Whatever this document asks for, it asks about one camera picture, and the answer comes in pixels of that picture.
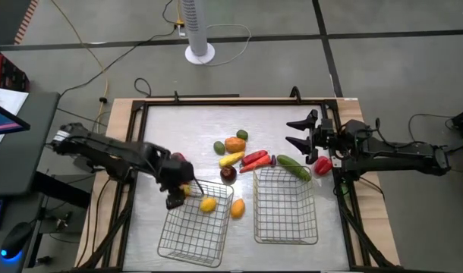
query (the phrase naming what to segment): white paper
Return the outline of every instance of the white paper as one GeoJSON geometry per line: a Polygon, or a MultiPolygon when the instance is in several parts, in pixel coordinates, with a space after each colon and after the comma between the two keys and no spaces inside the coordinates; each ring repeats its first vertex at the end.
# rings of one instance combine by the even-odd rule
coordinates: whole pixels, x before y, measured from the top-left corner
{"type": "MultiPolygon", "coordinates": [[[[0,107],[13,115],[17,115],[24,101],[26,101],[27,95],[27,93],[0,88],[0,107]]],[[[0,135],[0,142],[3,138],[4,135],[0,135]]]]}

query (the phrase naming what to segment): blue light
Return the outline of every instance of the blue light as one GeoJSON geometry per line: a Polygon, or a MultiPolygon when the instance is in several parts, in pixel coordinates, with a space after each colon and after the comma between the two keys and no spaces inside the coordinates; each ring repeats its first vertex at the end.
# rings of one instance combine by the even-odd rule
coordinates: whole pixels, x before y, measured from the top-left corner
{"type": "Polygon", "coordinates": [[[6,259],[6,258],[2,257],[2,261],[4,263],[12,264],[12,263],[15,263],[18,260],[20,260],[21,257],[22,257],[22,250],[14,258],[6,259]]]}

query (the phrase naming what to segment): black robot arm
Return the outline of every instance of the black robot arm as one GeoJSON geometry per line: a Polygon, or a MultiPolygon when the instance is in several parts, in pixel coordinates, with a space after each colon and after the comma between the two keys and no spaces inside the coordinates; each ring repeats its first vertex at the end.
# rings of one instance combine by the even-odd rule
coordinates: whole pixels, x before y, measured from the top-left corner
{"type": "Polygon", "coordinates": [[[352,180],[368,171],[416,170],[425,174],[444,175],[451,168],[447,155],[438,147],[422,142],[391,143],[379,131],[380,122],[375,129],[361,121],[350,120],[335,132],[332,120],[322,119],[316,127],[317,111],[313,110],[303,121],[288,122],[289,127],[298,130],[309,129],[309,137],[300,140],[286,137],[306,156],[306,163],[317,160],[317,146],[332,150],[342,162],[343,177],[352,180]],[[373,137],[378,133],[381,140],[373,137]]]}
{"type": "Polygon", "coordinates": [[[80,155],[90,167],[103,166],[109,176],[121,183],[130,183],[137,171],[150,174],[169,192],[166,207],[183,204],[184,192],[179,187],[194,179],[193,165],[170,158],[170,151],[152,143],[129,142],[92,133],[80,123],[63,125],[50,143],[59,155],[80,155]]]}

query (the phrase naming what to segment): wooden board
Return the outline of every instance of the wooden board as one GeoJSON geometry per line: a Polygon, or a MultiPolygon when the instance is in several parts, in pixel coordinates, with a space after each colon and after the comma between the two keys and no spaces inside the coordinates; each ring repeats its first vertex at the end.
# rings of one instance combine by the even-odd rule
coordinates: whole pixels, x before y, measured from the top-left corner
{"type": "MultiPolygon", "coordinates": [[[[241,100],[284,100],[290,99],[294,101],[294,98],[227,98],[227,100],[234,99],[237,101],[241,100]]],[[[331,99],[331,98],[305,98],[308,99],[331,99]]],[[[131,107],[132,102],[137,99],[116,99],[112,106],[112,112],[110,114],[109,125],[106,131],[106,136],[115,138],[117,140],[125,141],[127,135],[128,123],[131,116],[131,107]]],[[[174,99],[145,99],[147,101],[154,102],[170,102],[174,99]]],[[[197,99],[181,99],[181,101],[195,101],[197,99]]],[[[219,101],[220,98],[206,98],[199,99],[206,101],[219,101]]],[[[362,121],[363,116],[361,114],[360,104],[357,99],[337,99],[339,114],[342,123],[349,121],[350,119],[357,119],[362,121]]],[[[364,175],[366,179],[372,181],[373,183],[380,185],[376,173],[368,173],[364,175]]],[[[91,255],[91,246],[93,241],[95,241],[96,247],[100,244],[102,239],[105,237],[109,230],[109,222],[112,213],[112,206],[115,197],[116,183],[110,182],[105,188],[105,192],[102,194],[99,206],[98,214],[98,225],[96,229],[96,236],[93,236],[95,231],[95,215],[96,215],[96,201],[100,191],[102,190],[103,185],[107,181],[107,175],[105,173],[97,174],[95,178],[95,183],[93,185],[93,195],[92,195],[92,207],[90,210],[90,221],[85,222],[83,227],[83,234],[80,240],[80,247],[77,253],[77,259],[75,265],[77,265],[78,260],[84,252],[82,263],[84,263],[91,255]],[[87,234],[87,225],[90,225],[90,232],[87,234]],[[85,252],[85,242],[88,236],[88,246],[87,251],[85,252]]],[[[376,247],[383,253],[383,255],[392,263],[399,264],[398,255],[395,248],[395,242],[393,240],[392,230],[389,223],[389,218],[386,213],[385,203],[381,194],[372,189],[371,187],[362,184],[355,183],[355,189],[357,191],[357,199],[361,210],[361,217],[363,220],[364,230],[367,232],[370,239],[376,245],[376,247]]],[[[352,239],[354,241],[354,254],[357,261],[357,264],[361,265],[361,251],[359,249],[357,238],[352,233],[352,239]]],[[[117,264],[118,257],[118,248],[120,246],[120,233],[114,239],[114,245],[112,248],[112,254],[110,259],[110,266],[115,266],[117,264]]]]}

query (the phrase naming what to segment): red equipment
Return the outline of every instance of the red equipment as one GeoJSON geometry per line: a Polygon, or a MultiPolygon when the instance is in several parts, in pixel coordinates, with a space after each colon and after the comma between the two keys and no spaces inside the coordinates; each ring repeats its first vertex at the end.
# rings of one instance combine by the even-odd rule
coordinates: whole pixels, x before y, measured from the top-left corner
{"type": "Polygon", "coordinates": [[[26,74],[0,54],[0,88],[29,92],[26,74]]]}

